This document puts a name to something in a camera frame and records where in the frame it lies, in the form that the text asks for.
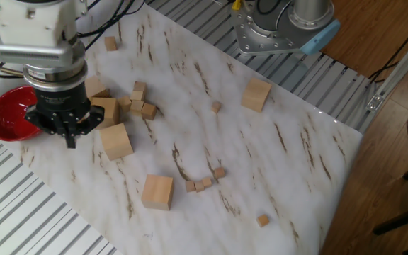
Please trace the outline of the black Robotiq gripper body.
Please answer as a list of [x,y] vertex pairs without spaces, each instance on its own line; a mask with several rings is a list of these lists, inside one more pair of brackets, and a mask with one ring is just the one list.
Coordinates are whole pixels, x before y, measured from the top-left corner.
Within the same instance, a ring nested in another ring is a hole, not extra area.
[[73,113],[83,117],[91,109],[84,84],[65,91],[48,92],[34,89],[37,103],[36,109],[46,116],[53,113]]

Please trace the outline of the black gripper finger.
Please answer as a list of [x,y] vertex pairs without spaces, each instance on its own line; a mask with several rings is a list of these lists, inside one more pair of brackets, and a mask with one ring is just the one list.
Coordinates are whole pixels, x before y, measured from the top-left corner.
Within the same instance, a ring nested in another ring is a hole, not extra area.
[[87,135],[104,121],[105,109],[101,106],[81,104],[73,113],[69,121],[69,148],[76,148],[76,137]]
[[28,108],[25,119],[50,135],[59,135],[66,141],[68,149],[72,148],[72,133],[69,129],[69,121],[61,112],[45,111],[37,108]]

